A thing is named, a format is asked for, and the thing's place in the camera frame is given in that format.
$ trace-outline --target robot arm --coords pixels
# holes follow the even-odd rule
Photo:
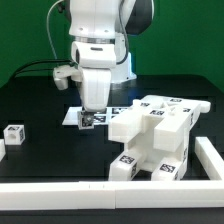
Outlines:
[[[150,6],[152,17],[153,1],[143,3],[142,8]],[[71,20],[69,34],[74,37],[71,56],[78,66],[57,68],[54,79],[59,89],[66,88],[67,76],[79,83],[84,109],[80,127],[89,128],[94,113],[107,106],[111,83],[136,78],[130,69],[128,41],[122,33],[127,24],[131,27],[129,18],[136,17],[140,5],[137,0],[66,0],[66,7]]]

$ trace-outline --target small white cube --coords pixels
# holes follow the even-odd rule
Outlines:
[[[4,130],[6,145],[21,145],[25,140],[24,125],[8,125]]]

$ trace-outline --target black tabletop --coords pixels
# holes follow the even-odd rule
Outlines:
[[[133,99],[162,95],[212,103],[208,114],[201,114],[190,135],[186,180],[208,179],[194,154],[196,136],[207,136],[224,157],[224,94],[201,76],[138,76],[129,88],[110,92],[108,106],[130,106]],[[52,77],[20,77],[0,89],[0,138],[8,124],[24,124],[26,140],[21,146],[6,146],[0,162],[1,183],[62,182],[107,180],[110,163],[123,145],[108,141],[107,126],[79,131],[62,126],[70,106],[80,106],[75,85],[58,91]],[[149,180],[140,172],[135,181]],[[207,209],[116,209],[82,211],[0,212],[10,223],[213,223],[224,221],[223,208]]]

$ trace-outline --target green background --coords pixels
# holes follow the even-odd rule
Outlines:
[[[0,85],[27,62],[53,59],[46,16],[54,2],[1,0]],[[155,0],[151,27],[129,38],[134,71],[138,75],[203,75],[224,91],[223,12],[223,0]],[[59,58],[69,57],[68,29],[64,16],[54,11],[51,31]]]

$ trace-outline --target block structure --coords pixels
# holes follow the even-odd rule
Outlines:
[[[6,145],[21,145],[25,140],[24,125],[8,125],[4,130]]]
[[[153,95],[134,100],[130,108],[109,122],[109,140],[124,143],[125,149],[111,164],[109,180],[133,179],[133,167],[119,161],[122,156],[132,158],[130,154],[137,155],[133,157],[136,173],[152,172],[151,180],[182,179],[187,171],[190,130],[200,113],[209,110],[207,101]]]

